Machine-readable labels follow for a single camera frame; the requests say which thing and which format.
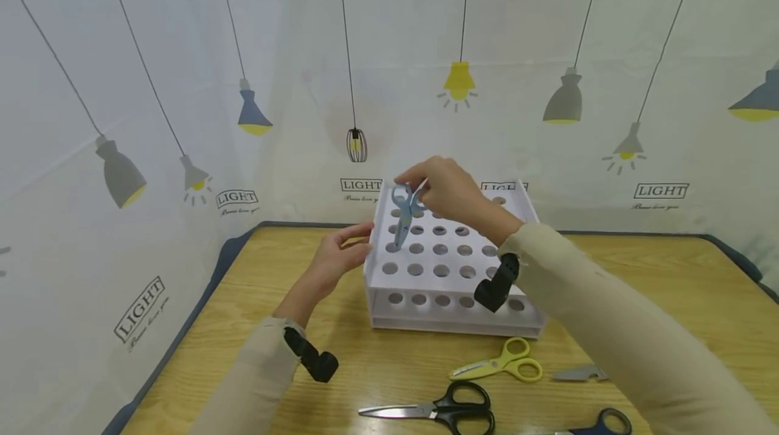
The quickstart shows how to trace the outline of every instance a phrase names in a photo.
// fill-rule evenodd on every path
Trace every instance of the wooden table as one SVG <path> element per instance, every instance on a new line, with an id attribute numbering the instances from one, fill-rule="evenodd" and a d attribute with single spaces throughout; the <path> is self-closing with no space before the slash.
<path id="1" fill-rule="evenodd" d="M 123 434 L 186 434 L 248 333 L 273 311 L 327 232 L 255 232 Z M 779 308 L 715 246 L 693 238 L 570 239 L 705 342 L 779 423 Z M 445 391 L 451 369 L 493 357 L 504 342 L 485 336 L 372 331 L 359 271 L 345 276 L 319 305 L 307 332 L 317 348 L 337 355 L 340 368 L 331 382 L 319 384 L 299 367 L 278 408 L 273 434 L 445 435 L 444 427 L 429 420 L 364 418 L 357 409 L 436 399 Z M 542 339 L 532 342 L 532 356 L 546 372 L 538 383 L 524 384 L 508 374 L 479 380 L 492 398 L 497 435 L 589 426 L 605 406 L 624 411 L 635 434 L 650 433 L 610 382 L 549 380 L 549 373 L 589 362 L 557 322 L 550 321 Z M 298 415 L 301 410 L 306 416 Z"/>

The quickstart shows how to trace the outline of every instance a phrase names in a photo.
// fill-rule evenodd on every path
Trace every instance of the white backdrop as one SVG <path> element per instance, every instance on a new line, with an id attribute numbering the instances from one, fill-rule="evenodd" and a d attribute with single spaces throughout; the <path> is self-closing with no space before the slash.
<path id="1" fill-rule="evenodd" d="M 227 0 L 122 1 L 154 89 L 119 0 L 24 0 L 85 109 L 21 0 L 0 0 L 2 434 L 99 433 L 226 239 L 372 218 L 377 180 L 431 154 L 486 187 L 522 178 L 557 229 L 716 235 L 779 290 L 779 119 L 728 111 L 779 58 L 776 0 L 683 0 L 651 87 L 681 0 L 229 0 L 235 35 Z M 455 112 L 437 95 L 461 42 L 477 96 Z M 543 122 L 580 42 L 580 121 Z M 241 63 L 261 136 L 237 126 Z M 622 159 L 637 119 L 646 159 Z M 124 208 L 99 133 L 147 184 Z M 188 182 L 183 154 L 209 178 Z"/>

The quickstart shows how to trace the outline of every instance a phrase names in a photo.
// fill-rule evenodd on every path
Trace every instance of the black clip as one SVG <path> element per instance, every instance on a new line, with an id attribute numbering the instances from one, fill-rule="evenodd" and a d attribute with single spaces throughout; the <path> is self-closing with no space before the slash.
<path id="1" fill-rule="evenodd" d="M 292 327 L 284 327 L 284 340 L 292 352 L 300 358 L 315 382 L 327 383 L 338 369 L 338 359 L 329 352 L 319 351 Z"/>
<path id="2" fill-rule="evenodd" d="M 500 267 L 492 280 L 482 280 L 473 292 L 473 298 L 487 310 L 495 313 L 509 297 L 511 286 L 519 277 L 519 259 L 516 254 L 503 254 Z"/>

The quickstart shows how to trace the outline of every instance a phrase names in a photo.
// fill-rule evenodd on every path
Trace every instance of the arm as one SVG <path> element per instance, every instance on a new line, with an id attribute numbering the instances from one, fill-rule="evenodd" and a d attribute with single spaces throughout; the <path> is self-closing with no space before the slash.
<path id="1" fill-rule="evenodd" d="M 284 328 L 304 336 L 317 304 L 340 277 L 361 265 L 370 252 L 372 223 L 353 225 L 324 236 L 311 266 L 298 278 L 270 317 L 246 339 L 235 363 L 198 415 L 189 435 L 262 435 L 298 367 L 284 340 Z M 358 238 L 355 242 L 346 241 Z"/>
<path id="2" fill-rule="evenodd" d="M 557 231 L 490 202 L 473 222 L 498 255 L 521 258 L 517 285 L 563 324 L 655 434 L 779 433 L 711 351 Z"/>

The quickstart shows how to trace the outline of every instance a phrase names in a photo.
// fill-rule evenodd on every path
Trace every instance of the person's right hand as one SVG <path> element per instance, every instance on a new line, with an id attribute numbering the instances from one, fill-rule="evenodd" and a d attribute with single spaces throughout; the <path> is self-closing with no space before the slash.
<path id="1" fill-rule="evenodd" d="M 419 199 L 432 212 L 445 219 L 470 225 L 478 209 L 490 204 L 465 169 L 452 158 L 434 156 L 418 163 L 395 178 L 416 189 L 427 178 Z"/>

